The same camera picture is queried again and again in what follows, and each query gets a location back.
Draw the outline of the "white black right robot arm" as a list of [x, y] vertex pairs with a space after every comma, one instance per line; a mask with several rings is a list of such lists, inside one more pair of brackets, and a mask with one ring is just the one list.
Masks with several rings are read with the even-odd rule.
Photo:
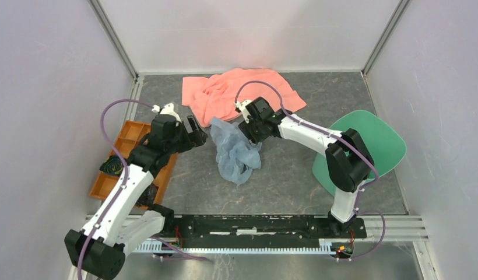
[[361, 135], [352, 128], [343, 132], [315, 125], [284, 109], [274, 111], [262, 97], [236, 101], [234, 106], [244, 119], [238, 127], [252, 144], [277, 137], [297, 142], [325, 158], [329, 179], [336, 188], [328, 229], [336, 238], [349, 234], [358, 191], [375, 170]]

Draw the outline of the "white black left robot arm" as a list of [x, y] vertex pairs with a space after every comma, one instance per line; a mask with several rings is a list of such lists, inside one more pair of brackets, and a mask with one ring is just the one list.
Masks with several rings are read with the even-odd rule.
[[172, 155], [202, 146], [207, 134], [194, 116], [188, 115], [191, 130], [176, 114], [158, 114], [128, 157], [124, 168], [101, 208], [81, 230], [70, 230], [64, 243], [72, 265], [79, 273], [114, 279], [127, 255], [154, 234], [174, 233], [173, 210], [154, 204], [128, 227], [122, 225], [138, 198], [151, 185]]

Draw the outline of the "translucent blue trash bag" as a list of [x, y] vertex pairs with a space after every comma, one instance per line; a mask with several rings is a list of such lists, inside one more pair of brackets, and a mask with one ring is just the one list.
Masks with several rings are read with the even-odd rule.
[[216, 163], [225, 180], [241, 185], [252, 173], [262, 166], [260, 150], [262, 145], [253, 145], [241, 132], [238, 123], [229, 123], [212, 118], [210, 135], [216, 146]]

